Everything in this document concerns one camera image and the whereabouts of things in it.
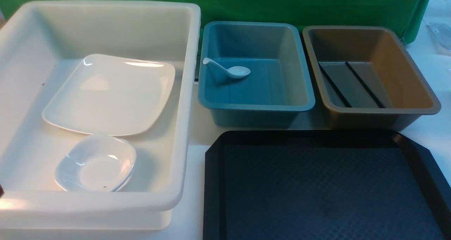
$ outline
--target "green cloth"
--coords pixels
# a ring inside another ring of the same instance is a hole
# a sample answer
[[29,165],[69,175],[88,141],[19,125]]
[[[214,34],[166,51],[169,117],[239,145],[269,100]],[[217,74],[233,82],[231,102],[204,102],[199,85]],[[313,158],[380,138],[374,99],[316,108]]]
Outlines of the green cloth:
[[[8,19],[32,0],[0,0]],[[429,0],[159,0],[191,2],[202,11],[202,26],[214,20],[285,22],[308,25],[377,25],[414,41]]]

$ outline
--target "white plastic tub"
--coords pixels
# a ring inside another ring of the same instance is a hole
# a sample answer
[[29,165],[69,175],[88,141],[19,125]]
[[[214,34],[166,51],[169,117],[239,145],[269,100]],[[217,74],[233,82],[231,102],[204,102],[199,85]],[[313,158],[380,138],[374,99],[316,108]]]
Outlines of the white plastic tub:
[[[1,228],[162,229],[185,178],[200,9],[150,1],[44,1],[0,30]],[[174,86],[157,122],[124,137],[137,150],[121,192],[64,192],[53,174],[85,137],[41,112],[90,54],[172,63]]]

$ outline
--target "spoon handle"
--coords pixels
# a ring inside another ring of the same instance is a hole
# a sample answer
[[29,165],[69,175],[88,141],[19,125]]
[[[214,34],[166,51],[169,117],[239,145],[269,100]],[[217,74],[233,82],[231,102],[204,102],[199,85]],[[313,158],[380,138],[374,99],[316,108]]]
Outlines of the spoon handle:
[[210,59],[209,57],[204,58],[203,61],[202,61],[202,64],[204,64],[204,65],[208,65],[209,63],[212,63],[213,65],[216,65],[222,71],[224,71],[224,73],[229,74],[229,71],[227,71],[226,68],[224,68],[222,65],[219,65],[219,63],[217,63],[216,61]]

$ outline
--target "teal plastic tub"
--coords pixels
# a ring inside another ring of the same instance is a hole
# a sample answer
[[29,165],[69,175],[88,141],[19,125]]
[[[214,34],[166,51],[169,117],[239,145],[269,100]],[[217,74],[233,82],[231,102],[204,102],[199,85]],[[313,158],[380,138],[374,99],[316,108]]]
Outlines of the teal plastic tub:
[[298,30],[289,24],[216,21],[205,26],[201,59],[251,73],[232,79],[200,66],[198,99],[218,126],[286,128],[315,105]]

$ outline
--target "brown plastic tub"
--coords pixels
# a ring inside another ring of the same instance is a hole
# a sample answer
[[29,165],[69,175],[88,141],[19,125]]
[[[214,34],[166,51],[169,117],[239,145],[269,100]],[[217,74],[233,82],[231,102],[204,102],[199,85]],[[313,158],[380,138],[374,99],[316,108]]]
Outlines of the brown plastic tub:
[[332,129],[402,130],[441,105],[396,35],[381,27],[303,30]]

